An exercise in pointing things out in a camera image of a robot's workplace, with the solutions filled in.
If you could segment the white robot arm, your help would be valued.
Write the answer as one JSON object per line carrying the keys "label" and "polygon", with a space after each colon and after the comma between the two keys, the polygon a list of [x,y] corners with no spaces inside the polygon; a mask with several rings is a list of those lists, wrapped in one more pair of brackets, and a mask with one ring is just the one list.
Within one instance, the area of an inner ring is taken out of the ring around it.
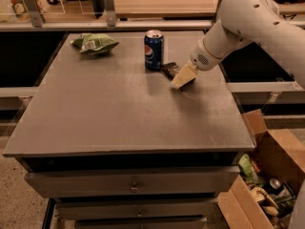
{"label": "white robot arm", "polygon": [[[281,19],[272,0],[222,0],[216,23],[198,41],[186,67],[172,81],[179,88],[197,70],[208,71],[251,42],[299,84],[305,78],[305,31]],[[258,112],[248,113],[257,143],[254,156],[266,173],[289,183],[296,194],[288,229],[304,229],[304,145],[287,129],[268,130]],[[241,177],[218,197],[230,229],[274,229]]]}

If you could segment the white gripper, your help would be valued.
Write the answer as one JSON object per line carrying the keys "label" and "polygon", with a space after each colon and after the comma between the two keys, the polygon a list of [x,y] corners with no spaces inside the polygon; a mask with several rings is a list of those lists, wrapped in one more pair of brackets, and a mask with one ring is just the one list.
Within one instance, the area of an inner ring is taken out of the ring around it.
{"label": "white gripper", "polygon": [[179,89],[197,77],[197,68],[200,71],[209,71],[222,61],[220,44],[204,36],[190,54],[188,61],[173,78],[171,84]]}

